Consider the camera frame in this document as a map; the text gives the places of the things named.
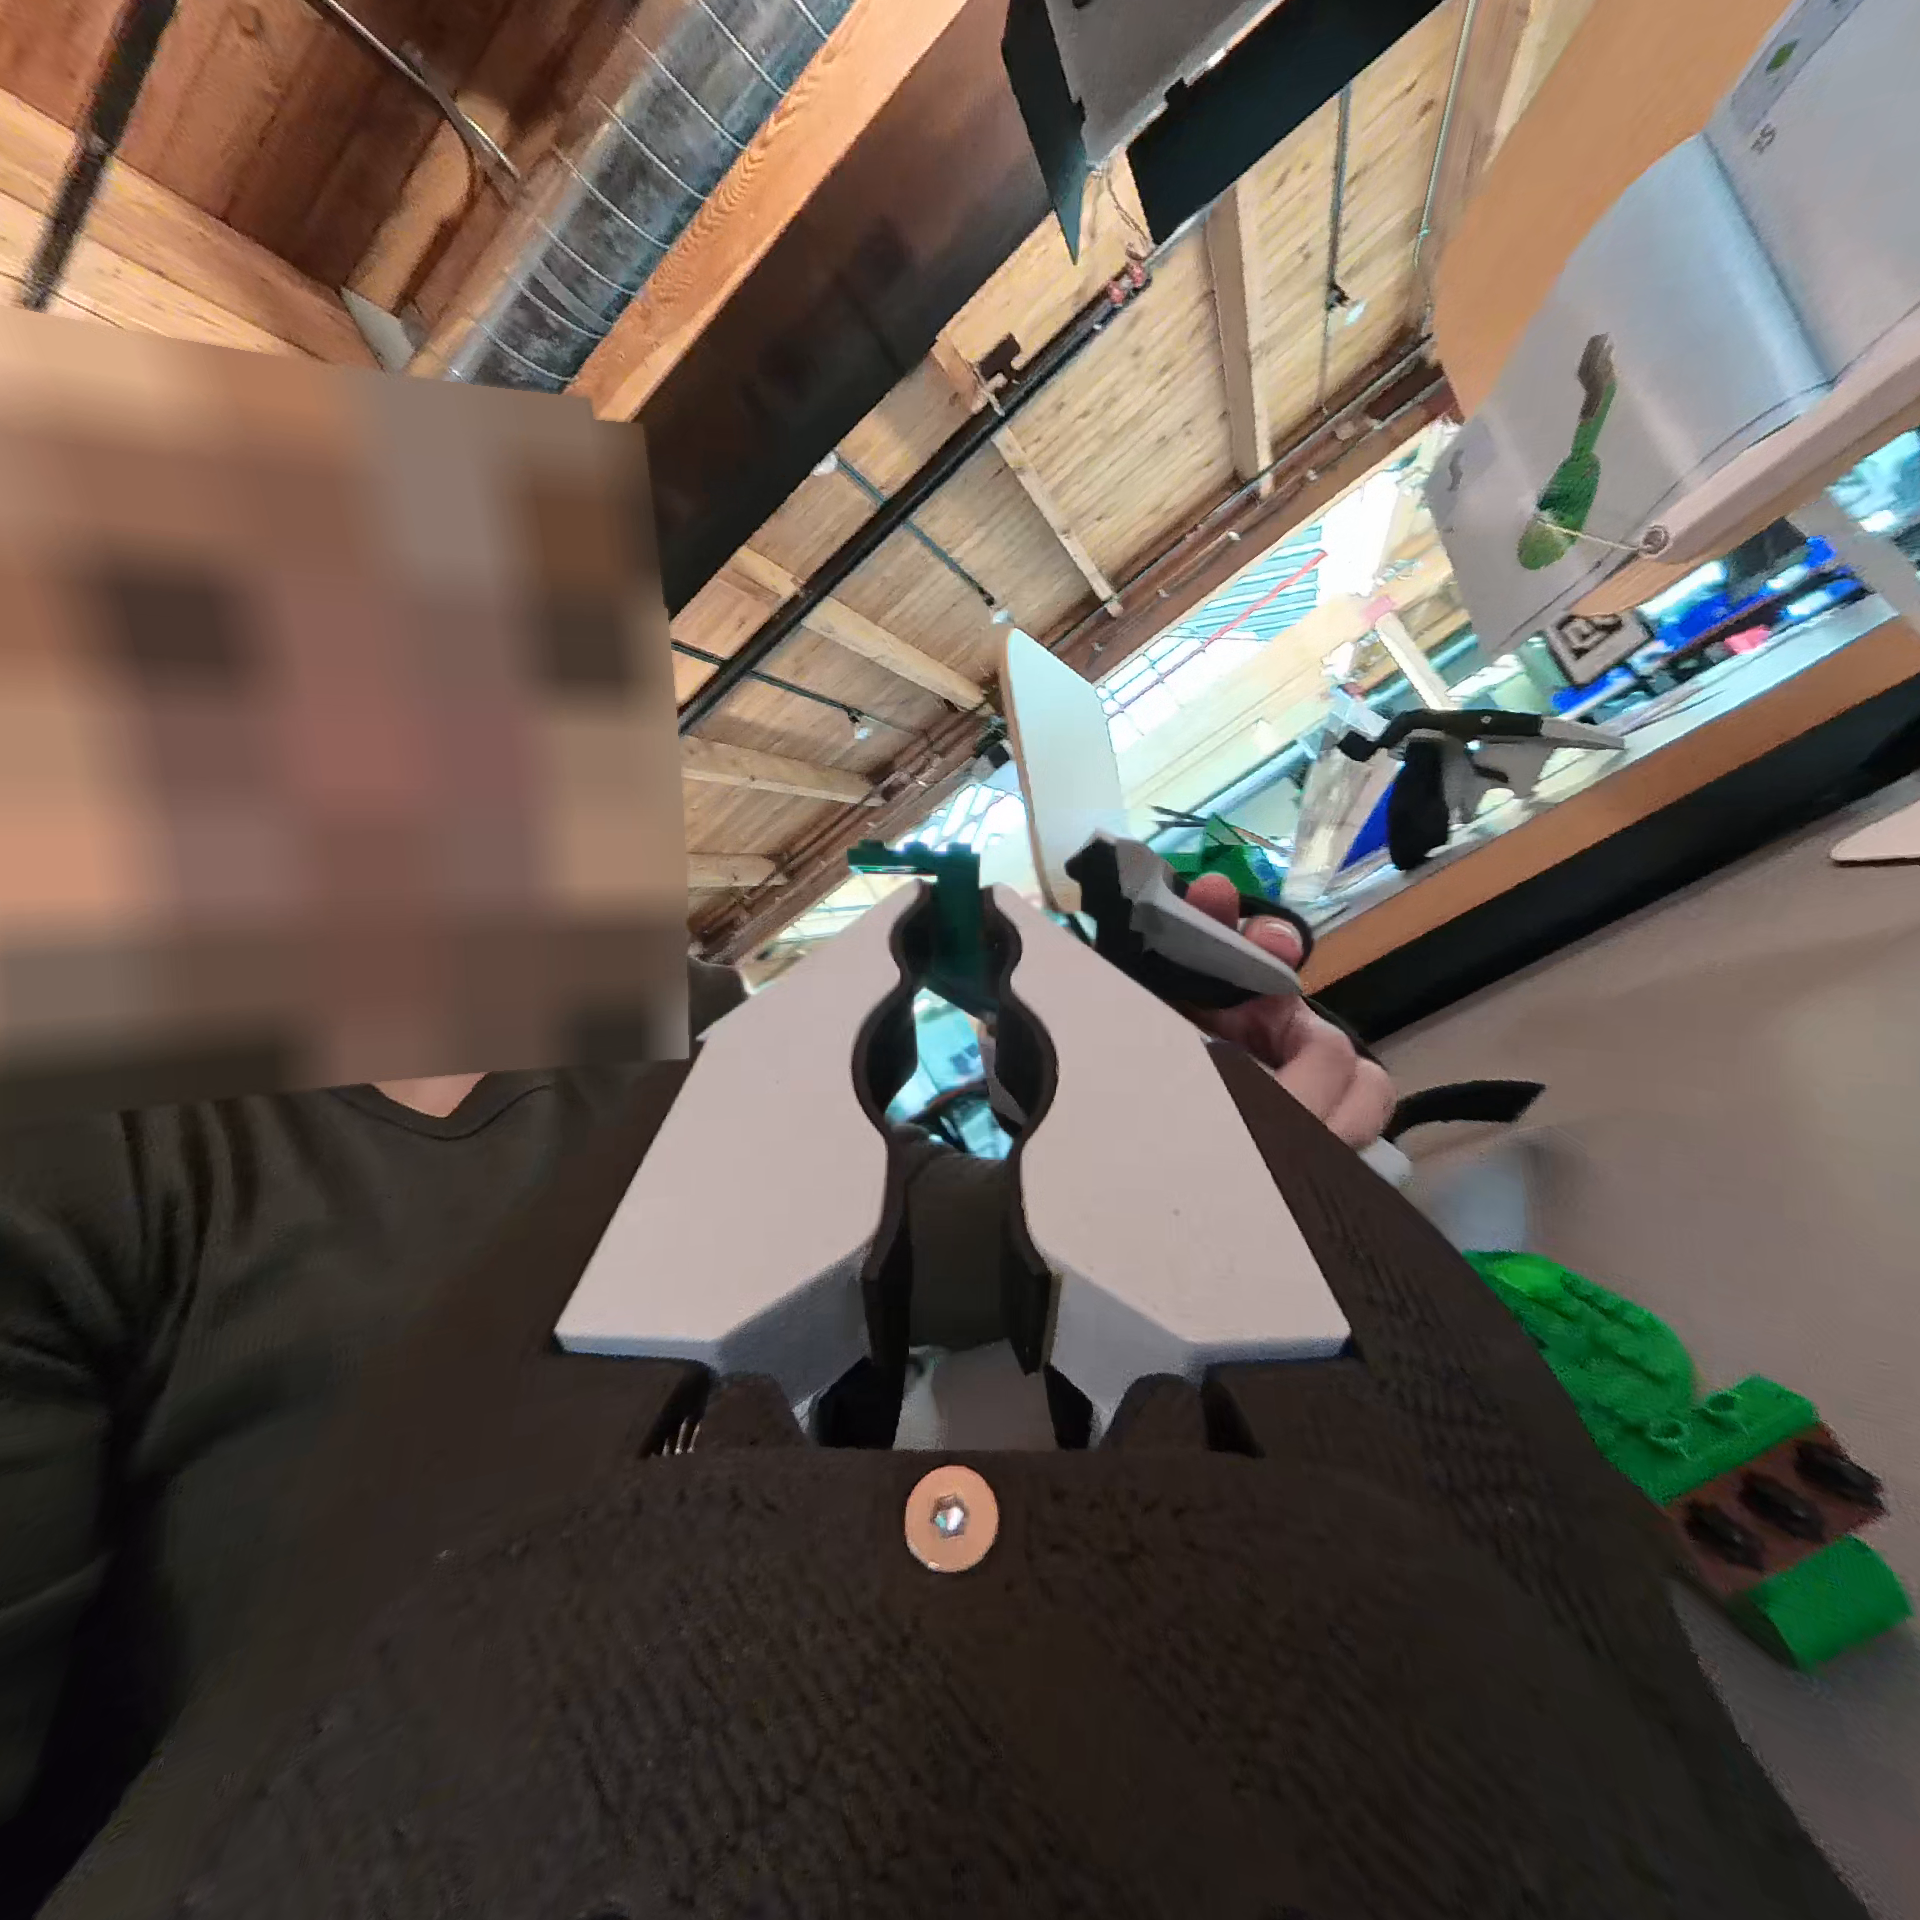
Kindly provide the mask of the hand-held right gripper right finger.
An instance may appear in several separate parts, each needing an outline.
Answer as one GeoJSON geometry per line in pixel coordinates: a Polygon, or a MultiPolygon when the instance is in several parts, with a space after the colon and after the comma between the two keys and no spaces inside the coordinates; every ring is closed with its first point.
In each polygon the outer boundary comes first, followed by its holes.
{"type": "Polygon", "coordinates": [[[984,924],[1015,1254],[1040,1276],[1023,1355],[1089,1403],[1092,1436],[1153,1376],[1343,1355],[1350,1315],[1203,1030],[1009,888],[984,924]]]}

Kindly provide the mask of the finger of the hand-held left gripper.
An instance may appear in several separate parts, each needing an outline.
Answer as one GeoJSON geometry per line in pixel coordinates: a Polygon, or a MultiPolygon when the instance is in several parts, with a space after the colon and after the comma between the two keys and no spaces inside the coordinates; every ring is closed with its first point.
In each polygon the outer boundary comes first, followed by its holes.
{"type": "Polygon", "coordinates": [[[1145,844],[1092,832],[1066,862],[1092,949],[1136,984],[1187,984],[1190,904],[1168,865],[1145,844]]]}
{"type": "Polygon", "coordinates": [[[1214,918],[1193,905],[1185,875],[1178,870],[1174,875],[1190,904],[1192,961],[1187,966],[1192,972],[1187,984],[1139,985],[1167,1001],[1207,1011],[1231,1011],[1256,1000],[1297,1000],[1300,994],[1299,974],[1290,962],[1250,941],[1238,921],[1214,918]]]}

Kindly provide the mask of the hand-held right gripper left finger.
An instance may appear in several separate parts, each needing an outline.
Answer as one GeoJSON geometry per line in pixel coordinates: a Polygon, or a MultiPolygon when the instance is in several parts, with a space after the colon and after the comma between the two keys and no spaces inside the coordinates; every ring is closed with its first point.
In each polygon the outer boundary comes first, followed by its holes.
{"type": "Polygon", "coordinates": [[[910,1012],[912,881],[705,1034],[555,1323],[564,1353],[769,1376],[822,1438],[891,1438],[910,1277],[870,1050],[910,1012]]]}

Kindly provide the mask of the dark green brick assembly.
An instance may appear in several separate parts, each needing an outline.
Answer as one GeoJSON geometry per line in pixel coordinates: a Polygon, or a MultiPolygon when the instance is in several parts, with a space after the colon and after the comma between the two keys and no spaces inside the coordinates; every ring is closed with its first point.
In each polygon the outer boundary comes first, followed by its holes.
{"type": "Polygon", "coordinates": [[[975,1020],[995,1018],[992,941],[979,854],[923,841],[890,849],[880,840],[863,840],[849,852],[849,869],[906,875],[923,888],[919,907],[904,918],[906,977],[916,992],[930,992],[975,1020]]]}

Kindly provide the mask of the green brick model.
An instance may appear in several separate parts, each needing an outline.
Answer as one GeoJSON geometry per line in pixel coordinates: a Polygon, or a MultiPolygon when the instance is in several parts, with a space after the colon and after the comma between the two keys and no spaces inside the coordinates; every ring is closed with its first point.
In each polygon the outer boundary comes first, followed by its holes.
{"type": "Polygon", "coordinates": [[[1698,1381],[1655,1312],[1542,1254],[1467,1252],[1569,1392],[1602,1457],[1668,1507],[1820,1424],[1818,1405],[1768,1376],[1698,1381]]]}

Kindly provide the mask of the brown and green brick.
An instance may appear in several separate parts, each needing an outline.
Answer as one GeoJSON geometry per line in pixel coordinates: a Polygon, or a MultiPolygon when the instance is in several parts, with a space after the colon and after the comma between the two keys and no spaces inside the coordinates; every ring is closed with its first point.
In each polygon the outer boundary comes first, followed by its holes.
{"type": "Polygon", "coordinates": [[[1913,1619],[1907,1586],[1865,1539],[1883,1517],[1882,1476],[1824,1424],[1665,1507],[1696,1592],[1799,1674],[1913,1619]]]}

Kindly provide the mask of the wood edged office desk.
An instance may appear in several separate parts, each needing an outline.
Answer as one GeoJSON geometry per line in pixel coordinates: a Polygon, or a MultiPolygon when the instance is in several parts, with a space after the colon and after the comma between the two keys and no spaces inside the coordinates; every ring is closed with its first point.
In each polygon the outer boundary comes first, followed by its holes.
{"type": "Polygon", "coordinates": [[[1868,597],[1688,689],[1616,754],[1566,754],[1316,936],[1307,992],[1384,1041],[1915,768],[1915,629],[1868,597]]]}

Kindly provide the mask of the person's left hand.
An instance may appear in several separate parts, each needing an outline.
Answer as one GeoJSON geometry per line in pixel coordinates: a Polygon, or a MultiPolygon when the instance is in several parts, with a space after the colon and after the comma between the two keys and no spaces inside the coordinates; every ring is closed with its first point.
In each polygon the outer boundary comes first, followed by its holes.
{"type": "MultiPolygon", "coordinates": [[[[1284,916],[1244,916],[1240,893],[1218,874],[1198,875],[1187,904],[1271,954],[1288,970],[1306,962],[1306,936],[1284,916]]],[[[1203,1030],[1242,1046],[1319,1117],[1334,1136],[1363,1149],[1378,1141],[1398,1107],[1386,1067],[1366,1058],[1353,1037],[1303,994],[1248,1000],[1231,1011],[1187,1009],[1203,1030]]]]}

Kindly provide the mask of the white flat board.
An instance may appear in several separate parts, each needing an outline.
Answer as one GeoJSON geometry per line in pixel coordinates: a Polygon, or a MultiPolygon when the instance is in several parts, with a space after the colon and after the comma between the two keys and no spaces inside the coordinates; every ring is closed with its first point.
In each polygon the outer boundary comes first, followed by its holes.
{"type": "Polygon", "coordinates": [[[1035,892],[1055,914],[1075,916],[1082,888],[1068,860],[1098,832],[1131,834],[1102,698],[1024,632],[1001,638],[999,693],[1035,892]]]}

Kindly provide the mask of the spare black hand-held gripper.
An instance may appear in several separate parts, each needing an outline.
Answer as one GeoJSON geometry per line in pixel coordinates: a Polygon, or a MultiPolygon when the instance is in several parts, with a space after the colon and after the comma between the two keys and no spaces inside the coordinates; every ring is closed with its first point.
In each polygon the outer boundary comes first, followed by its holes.
{"type": "Polygon", "coordinates": [[[1376,732],[1340,724],[1334,745],[1353,766],[1378,756],[1399,766],[1386,789],[1384,849],[1398,870],[1414,874],[1488,795],[1534,803],[1554,754],[1618,754],[1625,733],[1560,714],[1467,707],[1410,708],[1376,732]]]}

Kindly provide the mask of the black and white printed tag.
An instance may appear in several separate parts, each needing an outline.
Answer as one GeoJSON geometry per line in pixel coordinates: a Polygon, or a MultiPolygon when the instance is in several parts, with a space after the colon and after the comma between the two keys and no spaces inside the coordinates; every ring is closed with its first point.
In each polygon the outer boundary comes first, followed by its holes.
{"type": "Polygon", "coordinates": [[[1548,651],[1566,681],[1590,689],[1655,640],[1640,611],[1618,614],[1561,614],[1545,634],[1548,651]]]}

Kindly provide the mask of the person's dark shirt torso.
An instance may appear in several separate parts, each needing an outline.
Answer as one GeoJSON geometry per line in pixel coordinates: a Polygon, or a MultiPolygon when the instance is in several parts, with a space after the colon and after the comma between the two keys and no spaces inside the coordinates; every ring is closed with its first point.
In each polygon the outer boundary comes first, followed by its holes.
{"type": "Polygon", "coordinates": [[[39,1121],[2,1149],[2,1912],[244,1636],[369,1355],[644,1062],[39,1121]]]}

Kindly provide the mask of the black studio light panel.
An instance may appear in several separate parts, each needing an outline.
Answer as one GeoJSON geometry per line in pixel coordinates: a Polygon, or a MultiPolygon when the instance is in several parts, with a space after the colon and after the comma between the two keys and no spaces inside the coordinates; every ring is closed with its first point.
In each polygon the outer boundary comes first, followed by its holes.
{"type": "Polygon", "coordinates": [[[1436,2],[1014,2],[999,41],[1070,259],[1127,161],[1155,245],[1314,116],[1436,2]]]}

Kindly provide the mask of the black ceiling pipe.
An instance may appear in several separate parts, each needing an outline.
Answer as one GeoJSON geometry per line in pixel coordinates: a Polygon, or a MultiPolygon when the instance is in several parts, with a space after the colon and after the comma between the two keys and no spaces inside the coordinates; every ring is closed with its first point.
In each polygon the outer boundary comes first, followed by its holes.
{"type": "Polygon", "coordinates": [[[123,5],[79,121],[55,201],[39,227],[39,240],[20,281],[18,308],[48,312],[63,291],[68,259],[103,193],[111,162],[123,146],[140,93],[176,14],[179,2],[123,5]]]}

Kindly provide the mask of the silver air duct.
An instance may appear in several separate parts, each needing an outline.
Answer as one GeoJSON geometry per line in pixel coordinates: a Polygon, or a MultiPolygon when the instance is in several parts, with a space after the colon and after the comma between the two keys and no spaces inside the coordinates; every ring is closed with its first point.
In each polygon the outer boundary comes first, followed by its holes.
{"type": "Polygon", "coordinates": [[[849,12],[851,2],[635,5],[415,373],[560,394],[849,12]]]}

